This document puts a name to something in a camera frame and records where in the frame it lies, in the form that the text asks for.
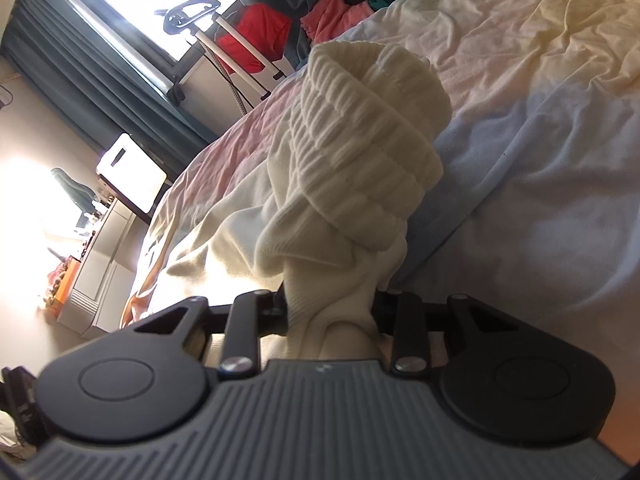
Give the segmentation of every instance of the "metal screw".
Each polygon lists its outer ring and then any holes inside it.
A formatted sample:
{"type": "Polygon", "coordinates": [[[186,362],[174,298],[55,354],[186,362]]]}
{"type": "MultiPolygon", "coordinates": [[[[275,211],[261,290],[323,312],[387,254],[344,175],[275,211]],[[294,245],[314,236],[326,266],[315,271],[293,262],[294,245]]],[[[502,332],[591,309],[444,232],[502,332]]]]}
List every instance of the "metal screw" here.
{"type": "Polygon", "coordinates": [[[220,368],[230,374],[242,374],[250,370],[253,366],[254,362],[243,355],[228,357],[220,363],[220,368]]]}
{"type": "Polygon", "coordinates": [[[399,372],[416,374],[427,367],[427,361],[415,355],[408,355],[399,358],[398,361],[396,361],[395,367],[399,372]]]}

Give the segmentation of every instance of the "red cloth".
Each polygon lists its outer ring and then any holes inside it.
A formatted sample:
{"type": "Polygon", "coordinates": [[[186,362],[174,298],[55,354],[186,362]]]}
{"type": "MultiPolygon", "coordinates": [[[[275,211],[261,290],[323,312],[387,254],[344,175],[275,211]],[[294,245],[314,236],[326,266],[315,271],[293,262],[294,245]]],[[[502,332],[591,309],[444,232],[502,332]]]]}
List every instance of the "red cloth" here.
{"type": "MultiPolygon", "coordinates": [[[[234,26],[234,29],[269,61],[282,59],[290,28],[291,18],[265,4],[245,7],[240,22],[234,26]]],[[[249,74],[261,72],[264,68],[264,65],[231,34],[226,33],[216,40],[216,43],[249,74]]],[[[226,63],[223,64],[229,74],[234,72],[226,63]]]]}
{"type": "Polygon", "coordinates": [[[372,14],[367,2],[350,6],[344,0],[318,0],[311,12],[300,18],[300,25],[311,41],[324,43],[372,14]]]}

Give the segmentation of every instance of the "white cabinet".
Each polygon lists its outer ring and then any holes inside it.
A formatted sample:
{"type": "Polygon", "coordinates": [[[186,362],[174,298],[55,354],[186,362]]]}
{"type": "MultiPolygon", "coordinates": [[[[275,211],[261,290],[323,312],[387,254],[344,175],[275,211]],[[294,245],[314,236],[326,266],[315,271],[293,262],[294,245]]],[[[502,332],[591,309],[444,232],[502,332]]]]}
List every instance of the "white cabinet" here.
{"type": "Polygon", "coordinates": [[[118,329],[147,227],[114,201],[82,259],[59,323],[87,339],[118,329]]]}

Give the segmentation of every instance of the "pastel bedsheet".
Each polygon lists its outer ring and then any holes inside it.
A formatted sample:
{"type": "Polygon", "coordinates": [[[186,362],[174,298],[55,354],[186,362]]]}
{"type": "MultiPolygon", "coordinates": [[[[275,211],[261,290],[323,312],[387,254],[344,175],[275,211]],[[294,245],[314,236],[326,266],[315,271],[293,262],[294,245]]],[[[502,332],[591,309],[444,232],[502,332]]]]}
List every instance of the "pastel bedsheet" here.
{"type": "MultiPolygon", "coordinates": [[[[396,281],[426,300],[467,292],[599,355],[618,386],[602,437],[638,460],[640,0],[398,0],[341,39],[428,57],[455,111],[396,281]]],[[[266,158],[300,77],[180,177],[129,307],[146,308],[171,248],[266,158]]]]}

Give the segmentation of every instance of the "knit fabric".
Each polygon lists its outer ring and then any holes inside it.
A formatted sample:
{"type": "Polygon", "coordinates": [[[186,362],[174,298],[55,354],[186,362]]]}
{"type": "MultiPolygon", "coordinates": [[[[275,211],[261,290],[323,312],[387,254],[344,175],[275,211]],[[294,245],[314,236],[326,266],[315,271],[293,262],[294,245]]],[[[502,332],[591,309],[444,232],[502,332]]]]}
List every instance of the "knit fabric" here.
{"type": "Polygon", "coordinates": [[[151,310],[196,294],[219,304],[284,280],[289,333],[265,357],[341,356],[323,349],[332,325],[340,336],[330,346],[374,348],[373,295],[404,259],[408,216],[442,175],[432,141],[450,115],[429,62],[404,48],[316,46],[267,160],[176,247],[151,310]]]}

